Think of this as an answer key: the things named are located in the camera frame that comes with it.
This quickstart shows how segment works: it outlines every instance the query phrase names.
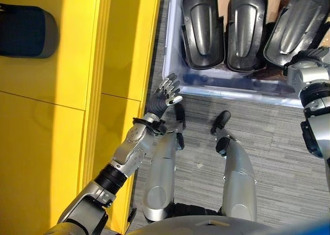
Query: black wall pad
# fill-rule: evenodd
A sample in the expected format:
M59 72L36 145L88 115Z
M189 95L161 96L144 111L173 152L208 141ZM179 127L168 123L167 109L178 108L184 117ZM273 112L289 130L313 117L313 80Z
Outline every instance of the black wall pad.
M0 4L0 55L50 57L58 46L54 17L34 6Z
M187 64L209 69L224 60L223 17L218 0L183 0L182 26Z
M230 0L227 66L237 72L262 69L268 0Z
M324 37L330 0L290 0L277 18L263 55L268 62L283 67L299 51L308 49L314 38Z

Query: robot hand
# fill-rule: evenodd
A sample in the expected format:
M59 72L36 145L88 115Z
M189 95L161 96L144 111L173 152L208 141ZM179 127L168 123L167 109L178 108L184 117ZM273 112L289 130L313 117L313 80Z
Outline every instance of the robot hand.
M154 136L165 134L164 121L160 118L167 107L182 100L177 96L180 82L175 82L176 78L171 74L161 83L146 105L147 114L142 119L134 118L133 127L110 163L88 183L65 209L58 224L46 234L98 235L102 232L108 220L104 207L113 203L118 190L138 169Z
M175 74L170 74L159 85L146 105L147 112L161 118L168 106L179 103L182 100L181 96L177 96L180 91L178 88L180 81L174 82L176 78Z

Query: clear plastic bin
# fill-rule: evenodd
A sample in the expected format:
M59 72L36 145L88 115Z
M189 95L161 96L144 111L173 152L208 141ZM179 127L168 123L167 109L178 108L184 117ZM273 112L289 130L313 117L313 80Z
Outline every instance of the clear plastic bin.
M278 74L279 70L267 69L254 74L236 73L228 70L224 64L207 70L189 68L183 58L181 5L182 0L170 0L169 3L163 78L176 73L181 81L183 94L302 107L298 93L287 85L286 77Z

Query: gray carpet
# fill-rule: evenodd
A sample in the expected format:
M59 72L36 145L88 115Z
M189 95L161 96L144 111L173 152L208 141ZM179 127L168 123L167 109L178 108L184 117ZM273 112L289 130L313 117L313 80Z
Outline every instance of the gray carpet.
M168 3L161 0L151 90L161 82ZM213 210L221 207L225 160L216 153L215 138L209 131L215 117L226 109L232 113L228 129L242 142L256 174L258 222L278 227L329 214L324 163L305 147L300 129L302 109L188 95L182 103L186 147L177 153L176 202ZM173 109L163 118L173 121ZM152 154L153 150L146 155L136 175L133 204L138 211L129 231L147 224L142 195Z

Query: yellow wall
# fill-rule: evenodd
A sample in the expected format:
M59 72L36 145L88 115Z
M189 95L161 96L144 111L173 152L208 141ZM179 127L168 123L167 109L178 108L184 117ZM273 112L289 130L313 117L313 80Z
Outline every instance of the yellow wall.
M159 1L0 0L43 8L60 33L50 58L0 56L1 234L54 226L143 114ZM117 232L132 185L108 210Z

